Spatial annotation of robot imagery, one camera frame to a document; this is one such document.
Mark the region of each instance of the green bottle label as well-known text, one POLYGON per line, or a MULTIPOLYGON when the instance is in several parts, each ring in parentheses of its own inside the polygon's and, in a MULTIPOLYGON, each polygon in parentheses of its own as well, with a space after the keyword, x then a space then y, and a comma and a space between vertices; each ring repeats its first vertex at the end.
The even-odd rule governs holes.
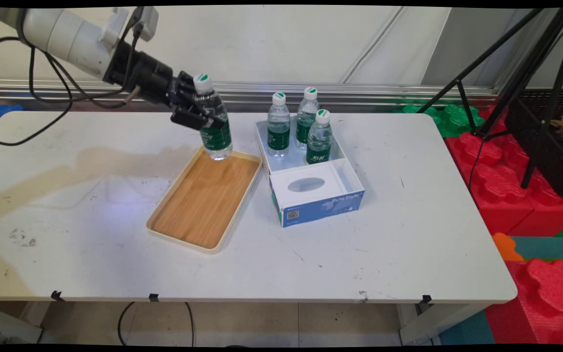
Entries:
POLYGON ((305 153, 305 159, 308 163, 322 163, 329 160, 329 150, 331 146, 325 150, 312 150, 308 145, 308 151, 305 153))
POLYGON ((308 143, 308 133, 310 132, 310 126, 304 126, 301 123, 297 122, 297 140, 301 143, 307 144, 308 143))
POLYGON ((221 150, 227 148, 232 142, 230 135, 230 122, 226 121, 221 129, 213 129, 212 127, 203 127, 201 132, 201 140, 203 145, 209 150, 221 150))
POLYGON ((268 147, 273 150, 284 150, 290 142, 290 129, 286 132, 273 132, 268 130, 268 147))

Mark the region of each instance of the oval cutout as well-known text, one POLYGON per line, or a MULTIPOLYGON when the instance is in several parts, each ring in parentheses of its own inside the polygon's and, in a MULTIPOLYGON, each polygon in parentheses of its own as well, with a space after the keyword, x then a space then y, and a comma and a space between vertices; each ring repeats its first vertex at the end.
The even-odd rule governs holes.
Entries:
POLYGON ((325 184, 325 180, 317 177, 302 178, 288 185, 288 190, 292 192, 310 192, 319 189, 325 184))

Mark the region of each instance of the plastic bottle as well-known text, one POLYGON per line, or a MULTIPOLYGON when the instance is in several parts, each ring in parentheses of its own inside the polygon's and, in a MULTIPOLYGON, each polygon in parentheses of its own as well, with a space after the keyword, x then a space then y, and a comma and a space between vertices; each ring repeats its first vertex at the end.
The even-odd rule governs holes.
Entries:
POLYGON ((273 105, 268 110, 268 153, 275 158, 288 155, 290 143, 290 110, 286 94, 273 94, 273 105))
POLYGON ((308 164, 329 160, 332 138, 329 112, 321 109, 317 112, 316 121, 312 124, 308 133, 308 151, 305 154, 305 160, 308 164))
POLYGON ((207 74, 199 74, 194 78, 195 102, 201 104, 203 109, 225 121, 225 125, 219 130, 212 127, 203 127, 201 140, 205 146, 206 153, 214 160, 223 160, 232 153, 232 135, 230 134, 230 122, 227 117, 227 109, 223 105, 221 97, 214 88, 212 88, 212 80, 207 74))
POLYGON ((319 102, 317 102, 317 89, 315 87, 307 87, 303 90, 303 100, 299 104, 297 110, 297 133, 295 138, 295 145, 299 149, 305 149, 308 143, 308 132, 317 111, 320 109, 319 102))

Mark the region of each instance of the bamboo tray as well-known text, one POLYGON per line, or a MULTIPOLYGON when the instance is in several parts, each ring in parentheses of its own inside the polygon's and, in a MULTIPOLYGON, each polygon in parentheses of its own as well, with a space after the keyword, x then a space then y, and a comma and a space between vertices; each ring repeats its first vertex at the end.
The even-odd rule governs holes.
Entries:
POLYGON ((214 161, 199 148, 147 220, 150 234, 216 254, 236 219, 262 159, 232 152, 214 161))

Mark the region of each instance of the metal rail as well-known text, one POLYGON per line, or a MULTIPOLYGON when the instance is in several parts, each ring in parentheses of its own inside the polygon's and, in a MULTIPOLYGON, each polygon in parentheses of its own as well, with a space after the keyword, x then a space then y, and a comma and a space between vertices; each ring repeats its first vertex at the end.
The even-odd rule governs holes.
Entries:
MULTIPOLYGON (((89 94, 116 91, 118 87, 100 81, 78 81, 82 89, 89 94)), ((271 95, 276 91, 286 93, 288 107, 296 109, 303 99, 303 89, 307 84, 289 83, 215 83, 214 87, 223 98, 227 109, 231 112, 266 112, 271 105, 271 95)), ((379 86, 379 85, 341 85, 341 84, 310 84, 319 89, 319 103, 325 109, 335 113, 380 113, 401 109, 407 104, 422 105, 434 97, 443 87, 421 86, 379 86)), ((45 98, 66 99, 67 93, 61 82, 56 80, 34 80, 34 90, 45 98)), ((467 87, 469 103, 478 109, 494 104, 498 98, 491 87, 467 87)), ((127 93, 121 93, 100 101, 120 101, 127 93)), ((36 102, 29 94, 27 80, 0 79, 0 100, 18 103, 37 110, 61 110, 64 105, 36 102)), ((457 89, 444 94, 435 107, 448 104, 461 104, 462 100, 457 89)), ((73 105, 85 111, 100 110, 91 103, 73 105)), ((141 99, 132 100, 127 107, 119 111, 169 111, 161 105, 152 105, 141 99)))

